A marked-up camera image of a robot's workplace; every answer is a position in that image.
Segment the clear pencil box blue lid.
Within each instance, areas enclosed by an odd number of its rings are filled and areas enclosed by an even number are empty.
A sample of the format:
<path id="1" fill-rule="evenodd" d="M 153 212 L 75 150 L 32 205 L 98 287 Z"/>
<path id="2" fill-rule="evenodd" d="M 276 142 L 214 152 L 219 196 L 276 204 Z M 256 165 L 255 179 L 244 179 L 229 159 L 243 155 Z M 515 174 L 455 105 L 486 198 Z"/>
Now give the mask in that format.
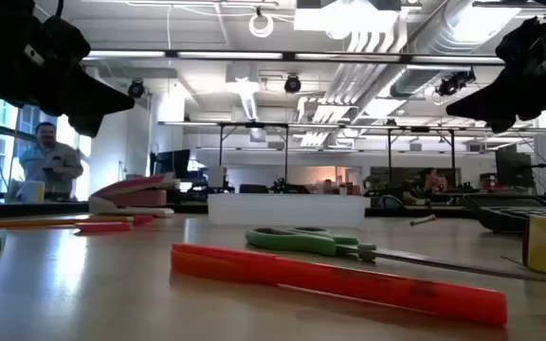
<path id="1" fill-rule="evenodd" d="M 359 227 L 370 201 L 330 194 L 212 194 L 209 219 L 218 225 Z"/>

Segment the black desk calculator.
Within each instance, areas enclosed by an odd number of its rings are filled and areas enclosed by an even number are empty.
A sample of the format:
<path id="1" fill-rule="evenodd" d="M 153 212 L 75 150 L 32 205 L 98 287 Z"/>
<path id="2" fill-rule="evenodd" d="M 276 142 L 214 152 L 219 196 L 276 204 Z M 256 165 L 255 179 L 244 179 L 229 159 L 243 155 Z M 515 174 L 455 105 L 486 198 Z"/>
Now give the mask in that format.
<path id="1" fill-rule="evenodd" d="M 472 215 L 494 233 L 522 233 L 531 216 L 546 217 L 546 202 L 521 194 L 474 193 L 464 196 Z"/>

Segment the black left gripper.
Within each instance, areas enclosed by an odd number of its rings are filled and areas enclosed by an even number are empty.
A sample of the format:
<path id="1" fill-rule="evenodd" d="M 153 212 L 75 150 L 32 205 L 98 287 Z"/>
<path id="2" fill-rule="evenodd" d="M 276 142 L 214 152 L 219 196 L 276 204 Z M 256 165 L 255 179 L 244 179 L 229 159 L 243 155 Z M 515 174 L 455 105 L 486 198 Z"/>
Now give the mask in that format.
<path id="1" fill-rule="evenodd" d="M 63 109 L 79 134 L 96 137 L 103 116 L 132 109 L 135 100 L 89 76 L 80 61 L 85 40 L 0 40 L 0 99 Z"/>

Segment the green handled scissors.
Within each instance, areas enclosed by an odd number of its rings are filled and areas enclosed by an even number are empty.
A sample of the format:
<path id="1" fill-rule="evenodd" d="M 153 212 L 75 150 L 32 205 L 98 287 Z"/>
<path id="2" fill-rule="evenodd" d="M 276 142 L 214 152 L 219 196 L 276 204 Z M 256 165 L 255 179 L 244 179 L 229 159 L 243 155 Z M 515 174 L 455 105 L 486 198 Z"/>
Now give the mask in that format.
<path id="1" fill-rule="evenodd" d="M 354 255 L 359 260 L 366 262 L 386 259 L 498 278 L 531 281 L 546 280 L 544 277 L 523 272 L 487 268 L 478 265 L 451 262 L 449 260 L 436 260 L 428 256 L 410 252 L 378 248 L 373 243 L 361 242 L 355 237 L 338 235 L 331 230 L 318 227 L 296 227 L 289 229 L 272 227 L 254 228 L 246 232 L 246 242 L 254 247 L 267 250 L 312 253 L 329 257 Z"/>

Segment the pink white stapler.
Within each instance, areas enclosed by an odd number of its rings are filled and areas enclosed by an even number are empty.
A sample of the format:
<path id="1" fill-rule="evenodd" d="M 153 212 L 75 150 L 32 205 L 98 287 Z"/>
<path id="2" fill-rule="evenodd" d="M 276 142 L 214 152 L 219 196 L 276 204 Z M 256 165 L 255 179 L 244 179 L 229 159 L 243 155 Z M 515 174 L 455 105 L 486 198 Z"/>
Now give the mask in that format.
<path id="1" fill-rule="evenodd" d="M 175 185 L 173 172 L 118 181 L 89 196 L 89 213 L 171 217 L 174 211 L 168 208 L 167 190 L 174 189 Z"/>

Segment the orange highlighter pen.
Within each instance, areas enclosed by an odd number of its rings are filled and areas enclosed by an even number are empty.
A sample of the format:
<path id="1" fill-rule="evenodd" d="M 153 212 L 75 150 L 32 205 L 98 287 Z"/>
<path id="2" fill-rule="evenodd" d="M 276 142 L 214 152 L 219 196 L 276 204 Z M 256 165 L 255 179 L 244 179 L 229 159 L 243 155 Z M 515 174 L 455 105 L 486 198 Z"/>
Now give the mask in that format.
<path id="1" fill-rule="evenodd" d="M 172 245 L 171 267 L 199 278 L 285 285 L 495 327 L 508 322 L 505 295 L 476 287 L 193 243 Z"/>

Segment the black overhead light bar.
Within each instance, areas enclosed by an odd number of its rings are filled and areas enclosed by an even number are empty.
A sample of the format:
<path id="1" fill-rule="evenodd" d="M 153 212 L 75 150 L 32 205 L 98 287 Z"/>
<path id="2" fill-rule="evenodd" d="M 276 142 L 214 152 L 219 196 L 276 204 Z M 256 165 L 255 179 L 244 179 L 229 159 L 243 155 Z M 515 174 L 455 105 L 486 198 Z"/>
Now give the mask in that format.
<path id="1" fill-rule="evenodd" d="M 349 53 L 230 50 L 93 50 L 86 61 L 95 60 L 192 60 L 285 63 L 380 63 L 413 65 L 504 66 L 504 61 L 488 55 L 426 55 L 406 53 Z"/>

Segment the black computer monitor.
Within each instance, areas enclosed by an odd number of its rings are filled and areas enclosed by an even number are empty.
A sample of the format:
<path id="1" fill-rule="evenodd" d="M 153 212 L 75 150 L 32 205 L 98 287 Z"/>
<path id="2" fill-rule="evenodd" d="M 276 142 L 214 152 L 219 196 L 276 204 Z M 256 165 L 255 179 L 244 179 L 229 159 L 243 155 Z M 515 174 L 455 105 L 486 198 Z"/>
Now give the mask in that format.
<path id="1" fill-rule="evenodd" d="M 150 153 L 151 174 L 172 172 L 175 178 L 186 178 L 190 157 L 190 150 Z"/>
<path id="2" fill-rule="evenodd" d="M 532 188 L 535 184 L 532 173 L 532 159 L 529 154 L 514 149 L 495 151 L 497 179 L 508 187 Z"/>

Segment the white cup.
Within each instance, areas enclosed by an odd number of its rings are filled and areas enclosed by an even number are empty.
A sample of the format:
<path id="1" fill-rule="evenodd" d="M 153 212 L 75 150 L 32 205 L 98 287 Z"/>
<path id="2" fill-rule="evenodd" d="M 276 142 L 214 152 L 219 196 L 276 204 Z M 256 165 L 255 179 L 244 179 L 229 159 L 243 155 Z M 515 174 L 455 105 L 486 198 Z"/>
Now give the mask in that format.
<path id="1" fill-rule="evenodd" d="M 17 195 L 24 204 L 41 204 L 45 200 L 46 184 L 42 181 L 26 181 Z"/>

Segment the orange pencil pink eraser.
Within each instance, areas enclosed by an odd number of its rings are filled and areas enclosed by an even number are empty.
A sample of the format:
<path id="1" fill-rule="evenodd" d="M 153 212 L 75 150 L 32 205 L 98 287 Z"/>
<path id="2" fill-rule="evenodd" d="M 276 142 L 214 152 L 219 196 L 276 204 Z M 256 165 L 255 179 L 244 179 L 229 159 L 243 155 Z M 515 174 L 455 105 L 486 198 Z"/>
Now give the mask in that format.
<path id="1" fill-rule="evenodd" d="M 155 217 L 151 215 L 137 216 L 95 216 L 81 219 L 34 219 L 34 220 L 0 220 L 0 228 L 29 228 L 41 226 L 58 226 L 87 223 L 131 223 L 147 224 Z"/>

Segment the person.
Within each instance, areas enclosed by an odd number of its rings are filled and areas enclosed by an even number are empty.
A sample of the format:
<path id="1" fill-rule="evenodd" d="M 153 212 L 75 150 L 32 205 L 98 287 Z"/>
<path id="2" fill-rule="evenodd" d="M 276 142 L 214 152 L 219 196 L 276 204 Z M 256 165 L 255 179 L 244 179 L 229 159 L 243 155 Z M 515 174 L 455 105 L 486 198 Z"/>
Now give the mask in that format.
<path id="1" fill-rule="evenodd" d="M 426 200 L 431 194 L 448 189 L 447 179 L 435 168 L 425 168 L 404 183 L 403 201 L 405 204 L 416 204 Z"/>
<path id="2" fill-rule="evenodd" d="M 26 181 L 45 184 L 45 196 L 70 199 L 73 182 L 83 174 L 80 153 L 56 140 L 56 126 L 40 122 L 35 127 L 37 143 L 19 158 Z"/>

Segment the black metal frame stand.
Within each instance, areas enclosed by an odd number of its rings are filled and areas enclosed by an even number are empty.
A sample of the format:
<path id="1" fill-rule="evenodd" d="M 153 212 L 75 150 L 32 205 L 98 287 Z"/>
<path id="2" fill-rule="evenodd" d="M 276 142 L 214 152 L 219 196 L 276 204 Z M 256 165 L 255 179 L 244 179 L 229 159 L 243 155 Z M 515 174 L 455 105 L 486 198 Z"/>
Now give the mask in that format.
<path id="1" fill-rule="evenodd" d="M 246 129 L 264 129 L 264 128 L 281 128 L 285 129 L 285 135 L 282 137 L 284 142 L 284 178 L 288 178 L 288 138 L 289 138 L 289 124 L 288 123 L 279 123 L 279 122 L 261 122 L 261 121 L 246 121 L 246 122 L 218 122 L 217 126 L 219 127 L 219 146 L 218 146 L 218 165 L 223 165 L 223 148 L 224 140 L 226 136 L 224 131 L 226 127 L 232 127 L 233 129 L 238 127 L 243 127 Z"/>
<path id="2" fill-rule="evenodd" d="M 389 170 L 389 180 L 392 181 L 392 143 L 393 139 L 391 134 L 395 131 L 401 133 L 415 133 L 415 134 L 425 134 L 425 133 L 436 133 L 441 137 L 444 142 L 450 147 L 450 159 L 451 159 L 451 178 L 450 184 L 452 186 L 457 185 L 457 167 L 456 167 L 456 130 L 452 128 L 445 128 L 442 126 L 438 127 L 429 127 L 429 126 L 397 126 L 389 127 L 387 129 L 387 156 L 388 156 L 388 170 Z"/>

